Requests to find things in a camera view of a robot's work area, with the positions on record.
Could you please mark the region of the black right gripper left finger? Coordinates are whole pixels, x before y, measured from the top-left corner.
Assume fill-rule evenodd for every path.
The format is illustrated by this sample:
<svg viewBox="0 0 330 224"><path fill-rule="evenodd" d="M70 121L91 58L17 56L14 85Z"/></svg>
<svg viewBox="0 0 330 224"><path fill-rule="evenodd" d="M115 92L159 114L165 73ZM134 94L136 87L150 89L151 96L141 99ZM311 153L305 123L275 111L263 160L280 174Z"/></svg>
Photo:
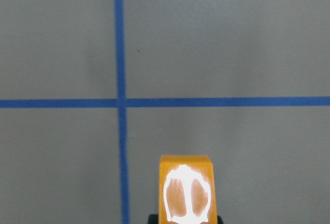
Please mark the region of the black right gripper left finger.
<svg viewBox="0 0 330 224"><path fill-rule="evenodd" d="M159 224L159 215L158 214L150 214L148 216L147 224Z"/></svg>

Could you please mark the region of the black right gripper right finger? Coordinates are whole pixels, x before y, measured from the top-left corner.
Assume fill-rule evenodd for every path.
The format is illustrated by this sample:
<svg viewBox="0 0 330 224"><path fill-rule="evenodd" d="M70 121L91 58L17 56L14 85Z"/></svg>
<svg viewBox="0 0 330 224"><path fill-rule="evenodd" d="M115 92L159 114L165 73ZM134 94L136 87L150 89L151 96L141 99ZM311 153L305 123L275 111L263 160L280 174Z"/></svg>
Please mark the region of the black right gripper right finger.
<svg viewBox="0 0 330 224"><path fill-rule="evenodd" d="M217 216L217 221L218 221L218 224L223 224L223 220L220 216Z"/></svg>

